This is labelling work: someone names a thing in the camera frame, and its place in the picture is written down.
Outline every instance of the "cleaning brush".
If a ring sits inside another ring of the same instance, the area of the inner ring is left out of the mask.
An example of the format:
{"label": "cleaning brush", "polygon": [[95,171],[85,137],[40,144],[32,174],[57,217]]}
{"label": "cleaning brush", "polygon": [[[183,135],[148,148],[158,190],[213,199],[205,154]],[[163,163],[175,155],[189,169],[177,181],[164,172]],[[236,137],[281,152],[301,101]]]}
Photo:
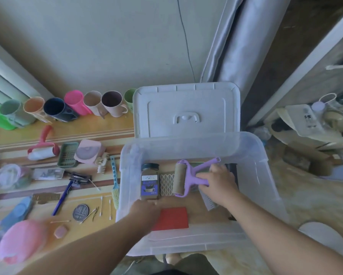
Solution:
{"label": "cleaning brush", "polygon": [[116,210],[119,208],[119,185],[118,185],[118,179],[117,179],[117,167],[115,165],[115,157],[110,157],[110,162],[112,164],[112,171],[113,171],[113,179],[114,179],[114,187],[112,189],[112,196],[113,196],[113,202],[114,207]]}

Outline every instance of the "pink sponge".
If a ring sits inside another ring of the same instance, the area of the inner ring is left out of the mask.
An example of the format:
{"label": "pink sponge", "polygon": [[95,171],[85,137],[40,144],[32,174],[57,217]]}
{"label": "pink sponge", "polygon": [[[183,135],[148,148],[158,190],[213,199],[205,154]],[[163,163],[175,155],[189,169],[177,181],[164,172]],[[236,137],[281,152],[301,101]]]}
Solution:
{"label": "pink sponge", "polygon": [[13,225],[0,242],[0,261],[8,264],[22,263],[44,247],[47,228],[34,220],[24,220]]}

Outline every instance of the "beige cup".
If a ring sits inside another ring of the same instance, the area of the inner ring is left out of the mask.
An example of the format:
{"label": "beige cup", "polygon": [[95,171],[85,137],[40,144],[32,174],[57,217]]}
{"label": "beige cup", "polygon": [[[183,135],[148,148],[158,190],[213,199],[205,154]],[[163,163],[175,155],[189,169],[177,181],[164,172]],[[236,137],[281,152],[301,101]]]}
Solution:
{"label": "beige cup", "polygon": [[127,105],[123,104],[123,97],[120,92],[109,91],[101,97],[101,103],[110,113],[110,115],[118,118],[128,112]]}
{"label": "beige cup", "polygon": [[44,112],[44,103],[44,98],[40,96],[32,97],[24,103],[24,111],[42,122],[51,123],[52,118]]}
{"label": "beige cup", "polygon": [[104,119],[108,113],[104,105],[101,103],[101,93],[98,91],[91,91],[83,97],[83,103],[94,113]]}

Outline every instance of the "lint roller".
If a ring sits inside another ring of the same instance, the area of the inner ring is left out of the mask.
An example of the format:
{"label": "lint roller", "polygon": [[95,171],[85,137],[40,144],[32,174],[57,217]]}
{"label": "lint roller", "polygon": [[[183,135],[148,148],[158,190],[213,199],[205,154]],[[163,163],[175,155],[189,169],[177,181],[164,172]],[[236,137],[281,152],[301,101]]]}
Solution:
{"label": "lint roller", "polygon": [[59,146],[56,143],[45,142],[50,130],[51,125],[46,125],[41,132],[39,143],[28,149],[29,160],[41,160],[59,155]]}
{"label": "lint roller", "polygon": [[173,193],[175,194],[175,196],[180,198],[186,197],[191,186],[195,184],[208,186],[208,180],[199,179],[198,177],[196,177],[196,173],[220,161],[221,158],[216,157],[196,167],[192,167],[187,160],[178,161],[175,165],[173,181]]}

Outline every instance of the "purple lint roller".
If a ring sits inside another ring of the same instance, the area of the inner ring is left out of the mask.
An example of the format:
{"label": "purple lint roller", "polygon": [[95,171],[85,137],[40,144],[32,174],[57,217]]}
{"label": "purple lint roller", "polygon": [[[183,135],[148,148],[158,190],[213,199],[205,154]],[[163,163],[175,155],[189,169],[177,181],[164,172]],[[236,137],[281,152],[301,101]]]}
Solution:
{"label": "purple lint roller", "polygon": [[175,165],[173,181],[173,193],[175,194],[175,196],[180,198],[186,197],[191,186],[195,184],[209,186],[208,180],[199,179],[198,177],[196,177],[196,173],[220,161],[220,157],[216,157],[196,167],[192,167],[187,160],[178,161]]}

